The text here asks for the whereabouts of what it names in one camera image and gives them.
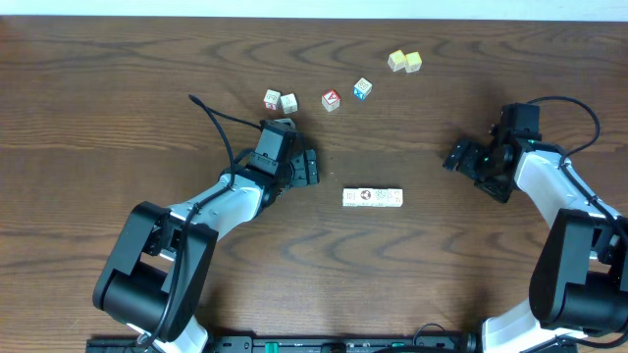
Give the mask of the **block with red emblem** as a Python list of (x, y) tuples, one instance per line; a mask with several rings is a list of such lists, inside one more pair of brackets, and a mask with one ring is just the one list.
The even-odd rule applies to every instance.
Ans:
[(356, 202), (362, 207), (372, 207), (375, 200), (374, 190), (372, 188), (358, 188)]

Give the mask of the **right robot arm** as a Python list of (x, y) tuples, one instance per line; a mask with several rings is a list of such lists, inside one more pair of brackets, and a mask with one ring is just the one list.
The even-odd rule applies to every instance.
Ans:
[(540, 102), (503, 106), (489, 144), (461, 138), (444, 161), (500, 203), (525, 193), (549, 226), (527, 299), (486, 319), (462, 351), (574, 352), (627, 341), (627, 219), (577, 175), (570, 152), (542, 140)]

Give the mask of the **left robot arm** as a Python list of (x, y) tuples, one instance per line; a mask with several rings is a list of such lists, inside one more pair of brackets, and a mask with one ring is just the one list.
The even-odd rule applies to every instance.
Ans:
[(166, 208), (136, 205), (96, 282), (93, 305), (139, 336), (129, 351), (200, 352), (194, 317), (217, 242), (284, 191), (318, 183), (317, 154), (291, 119), (264, 121), (217, 183)]

